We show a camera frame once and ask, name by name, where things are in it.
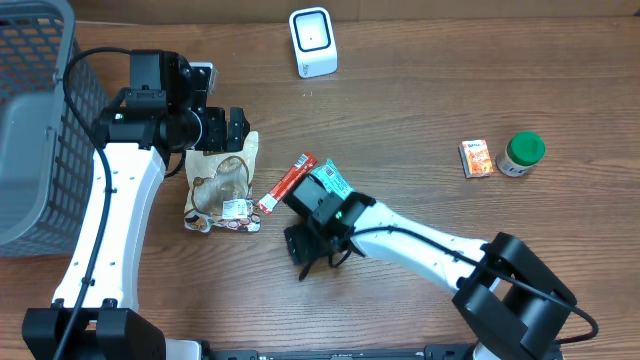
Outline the teal tissue packet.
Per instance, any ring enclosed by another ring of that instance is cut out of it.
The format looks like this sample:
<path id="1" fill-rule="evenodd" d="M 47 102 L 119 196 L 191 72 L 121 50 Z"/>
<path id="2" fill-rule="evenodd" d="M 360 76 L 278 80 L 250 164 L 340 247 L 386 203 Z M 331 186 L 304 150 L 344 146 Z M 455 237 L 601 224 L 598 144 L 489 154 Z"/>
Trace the teal tissue packet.
<path id="1" fill-rule="evenodd" d="M 343 200 L 354 191 L 331 159 L 327 159 L 323 165 L 313 169 L 311 175 L 327 192 L 335 193 Z"/>

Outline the red white snack packet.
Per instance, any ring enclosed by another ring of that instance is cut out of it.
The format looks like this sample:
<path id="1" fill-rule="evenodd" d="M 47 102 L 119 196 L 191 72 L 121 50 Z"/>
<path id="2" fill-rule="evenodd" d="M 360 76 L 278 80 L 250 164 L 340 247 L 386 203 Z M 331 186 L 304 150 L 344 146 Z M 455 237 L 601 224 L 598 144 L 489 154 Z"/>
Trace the red white snack packet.
<path id="1" fill-rule="evenodd" d="M 288 172 L 259 200 L 258 208 L 266 215 L 270 215 L 276 205 L 316 163 L 317 158 L 310 152 L 302 153 Z"/>

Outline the white brown snack bag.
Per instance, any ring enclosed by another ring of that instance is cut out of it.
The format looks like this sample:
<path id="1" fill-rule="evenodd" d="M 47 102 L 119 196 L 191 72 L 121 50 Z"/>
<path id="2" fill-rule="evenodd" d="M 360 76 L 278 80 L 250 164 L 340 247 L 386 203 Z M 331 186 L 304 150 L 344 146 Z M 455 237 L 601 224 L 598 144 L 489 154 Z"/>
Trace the white brown snack bag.
<path id="1" fill-rule="evenodd" d="M 238 152 L 186 153 L 186 229 L 201 233 L 214 228 L 250 233 L 260 230 L 252 187 L 258 151 L 259 133 L 251 131 Z"/>

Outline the green lid jar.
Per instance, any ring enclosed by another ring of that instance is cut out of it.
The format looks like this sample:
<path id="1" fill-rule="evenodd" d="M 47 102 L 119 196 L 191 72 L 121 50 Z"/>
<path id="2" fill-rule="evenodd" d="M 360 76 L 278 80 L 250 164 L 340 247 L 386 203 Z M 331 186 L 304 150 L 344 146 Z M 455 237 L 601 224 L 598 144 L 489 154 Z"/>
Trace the green lid jar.
<path id="1" fill-rule="evenodd" d="M 509 177 L 522 177 L 546 153 L 543 139 L 535 132 L 516 134 L 496 156 L 497 168 Z"/>

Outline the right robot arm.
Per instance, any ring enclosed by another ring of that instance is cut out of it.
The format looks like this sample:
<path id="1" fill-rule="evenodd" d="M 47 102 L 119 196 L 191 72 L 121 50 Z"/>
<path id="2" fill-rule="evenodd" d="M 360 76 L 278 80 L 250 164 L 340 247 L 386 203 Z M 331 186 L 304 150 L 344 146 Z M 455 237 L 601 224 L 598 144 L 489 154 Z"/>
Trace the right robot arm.
<path id="1" fill-rule="evenodd" d="M 284 202 L 302 221 L 285 230 L 295 264 L 355 253 L 403 266 L 448 291 L 478 339 L 474 359 L 548 359 L 577 301 L 520 239 L 493 241 L 441 232 L 353 192 L 329 192 L 303 177 Z"/>

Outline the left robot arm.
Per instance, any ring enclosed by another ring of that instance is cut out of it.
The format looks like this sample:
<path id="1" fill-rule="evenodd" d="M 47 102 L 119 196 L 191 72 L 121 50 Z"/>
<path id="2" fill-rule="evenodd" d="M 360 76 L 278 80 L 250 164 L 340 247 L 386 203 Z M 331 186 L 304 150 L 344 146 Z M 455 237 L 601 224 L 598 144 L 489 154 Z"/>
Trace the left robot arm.
<path id="1" fill-rule="evenodd" d="M 218 72 L 162 50 L 128 52 L 130 80 L 83 130 L 91 192 L 72 261 L 46 308 L 30 308 L 22 337 L 37 359 L 194 359 L 203 340 L 167 338 L 139 314 L 141 250 L 172 155 L 240 150 L 250 126 L 240 108 L 211 107 Z"/>

